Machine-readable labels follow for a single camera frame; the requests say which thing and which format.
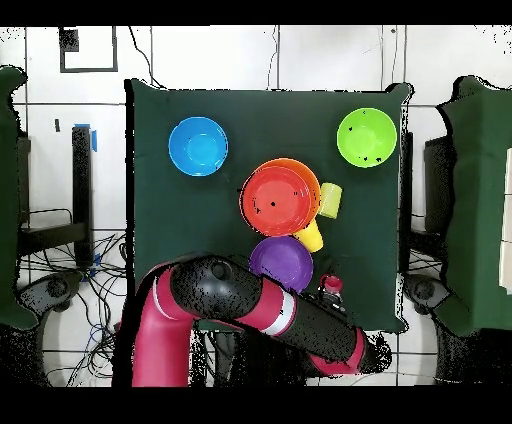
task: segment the blue bowl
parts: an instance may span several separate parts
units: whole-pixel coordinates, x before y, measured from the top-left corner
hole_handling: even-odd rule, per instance
[[[193,177],[213,174],[228,155],[228,139],[211,119],[191,117],[181,121],[169,137],[169,156],[176,168]]]

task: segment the bowl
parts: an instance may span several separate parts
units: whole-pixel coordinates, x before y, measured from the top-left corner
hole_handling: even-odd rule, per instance
[[[308,185],[296,172],[282,166],[254,171],[242,187],[239,203],[249,226],[271,237],[300,230],[311,210]]]
[[[228,139],[215,121],[191,117],[181,121],[169,137],[169,156],[181,172],[205,177],[217,171],[228,154]]]
[[[279,281],[285,289],[304,290],[313,277],[313,258],[293,237],[269,237],[251,253],[249,270]]]
[[[311,169],[309,169],[306,165],[304,165],[302,162],[299,162],[295,159],[289,159],[289,158],[279,158],[279,159],[273,159],[269,160],[268,162],[265,162],[263,165],[260,165],[256,171],[262,170],[271,166],[281,166],[284,168],[287,168],[296,174],[298,174],[306,183],[309,190],[309,198],[311,201],[311,208],[309,210],[308,216],[306,218],[305,224],[302,228],[304,228],[306,225],[308,225],[313,218],[315,218],[316,214],[318,213],[318,208],[320,207],[320,184],[318,183],[318,179],[316,178],[315,174]]]
[[[337,132],[341,156],[359,168],[377,166],[395,150],[397,133],[391,118],[378,109],[361,108],[341,121]]]

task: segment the floor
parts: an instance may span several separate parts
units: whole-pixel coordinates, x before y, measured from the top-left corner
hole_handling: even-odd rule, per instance
[[[21,128],[32,139],[31,210],[71,208],[71,128],[90,124],[97,133],[92,166],[95,251],[99,254],[109,243],[103,239],[110,238],[112,244],[126,228],[125,78],[153,79],[168,88],[257,90],[380,91],[393,82],[411,83],[415,92],[408,125],[414,133],[416,229],[423,228],[425,213],[423,145],[446,134],[435,105],[450,98],[452,84],[461,75],[478,75],[503,88],[512,84],[510,26],[133,27],[139,51],[128,27],[115,31],[117,72],[61,73],[57,28],[0,28],[0,63],[19,66],[28,74],[27,84],[14,93],[13,102]],[[66,67],[111,68],[112,28],[78,27],[78,33],[79,52],[65,53]],[[32,227],[38,227],[65,223],[69,216],[66,211],[55,211],[33,214],[31,219]],[[23,258],[27,269],[21,272],[20,286],[48,272],[47,262],[38,256]],[[48,256],[53,264],[71,264],[66,250],[52,250]],[[121,314],[123,267],[117,246],[96,266],[96,288],[111,278],[108,284],[112,287],[106,293],[111,325]],[[98,308],[91,286],[84,283],[80,295],[88,305],[89,321],[103,322],[105,312]],[[46,371],[54,385],[68,382],[72,369],[95,343],[95,328],[85,312],[83,302],[75,297],[67,311],[50,315],[43,345]],[[393,362],[385,373],[313,379],[308,384],[432,384],[437,353],[433,323],[417,315],[407,300],[403,301],[403,318],[408,323],[406,332],[385,335],[393,351]],[[98,361],[98,372],[84,371],[73,385],[108,385],[108,361]],[[107,377],[98,378],[99,374]]]

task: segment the green bowl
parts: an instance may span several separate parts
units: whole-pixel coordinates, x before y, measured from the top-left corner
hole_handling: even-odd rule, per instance
[[[396,128],[391,118],[373,108],[350,112],[336,135],[338,150],[347,162],[360,168],[380,165],[396,146]]]

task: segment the table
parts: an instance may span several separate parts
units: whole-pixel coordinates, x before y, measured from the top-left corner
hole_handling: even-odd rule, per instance
[[[386,112],[405,131],[401,105],[408,84],[388,92],[157,90],[131,80],[134,96],[135,278],[155,264],[208,251],[247,264],[263,238],[243,220],[239,191],[261,163],[278,157],[304,162],[320,183],[343,188],[336,220],[317,217],[324,247],[313,254],[316,290],[329,268],[344,282],[348,316],[365,330],[398,332],[395,315],[398,261],[400,142],[383,164],[350,165],[336,147],[336,131],[360,107]],[[180,121],[206,116],[225,131],[229,153],[208,177],[180,172],[168,139]]]

